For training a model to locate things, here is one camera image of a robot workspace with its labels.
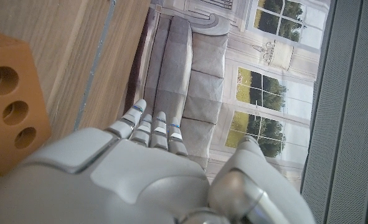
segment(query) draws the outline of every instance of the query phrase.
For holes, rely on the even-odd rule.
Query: gray sofa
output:
[[[198,33],[187,19],[164,16],[149,61],[145,113],[176,117],[189,158],[204,169],[222,104],[227,34]]]

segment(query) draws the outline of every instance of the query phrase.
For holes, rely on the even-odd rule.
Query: orange block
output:
[[[29,45],[0,34],[0,175],[51,135]]]

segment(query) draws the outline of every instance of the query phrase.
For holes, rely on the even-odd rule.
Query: mesh panel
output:
[[[317,223],[323,223],[326,216],[359,7],[357,1],[341,1],[334,14],[302,191]]]
[[[352,136],[347,135],[346,137],[356,138],[357,141],[354,143],[354,145],[349,145],[350,141],[347,141],[347,145],[343,147],[345,153],[343,153],[344,156],[342,159],[348,161],[342,165],[342,168],[349,169],[352,159],[357,159],[357,163],[355,166],[351,167],[351,170],[354,171],[352,174],[338,176],[342,178],[348,178],[340,184],[351,184],[351,188],[346,189],[344,190],[344,192],[342,192],[342,194],[347,197],[347,199],[342,202],[342,206],[351,206],[352,208],[354,208],[353,211],[365,211],[367,209],[368,203],[368,1],[364,1],[359,27],[359,37],[357,41],[357,51],[354,57],[353,69],[356,76],[354,78],[351,78],[351,81],[354,79],[354,83],[351,83],[350,85],[350,90],[353,89],[353,91],[349,94],[349,97],[353,98],[354,100],[351,102],[351,104],[350,102],[348,104],[347,110],[349,111],[349,121],[346,122],[348,123],[348,128],[351,128],[352,126]],[[354,180],[355,177],[357,180],[356,182],[349,181],[349,178],[352,178]],[[356,191],[356,194],[359,195],[358,197],[353,197],[354,200],[358,201],[350,201],[350,194],[352,193],[352,191]],[[337,203],[336,198],[332,198],[332,203]],[[343,215],[349,216],[348,218],[357,218],[356,212],[352,212],[352,216],[346,213],[343,213]]]

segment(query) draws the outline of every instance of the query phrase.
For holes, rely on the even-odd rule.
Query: wooden panel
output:
[[[88,2],[67,67],[55,84],[55,99],[49,111],[53,132],[50,141],[73,131],[109,6],[109,1]]]
[[[64,72],[87,2],[0,0],[0,32],[29,43],[46,104],[54,80]]]
[[[116,120],[150,0],[115,6],[80,127],[105,128]]]

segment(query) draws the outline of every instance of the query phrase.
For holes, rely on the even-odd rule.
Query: white robotic arm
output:
[[[301,195],[244,137],[213,184],[177,119],[139,100],[104,131],[79,130],[0,177],[0,223],[314,223]]]

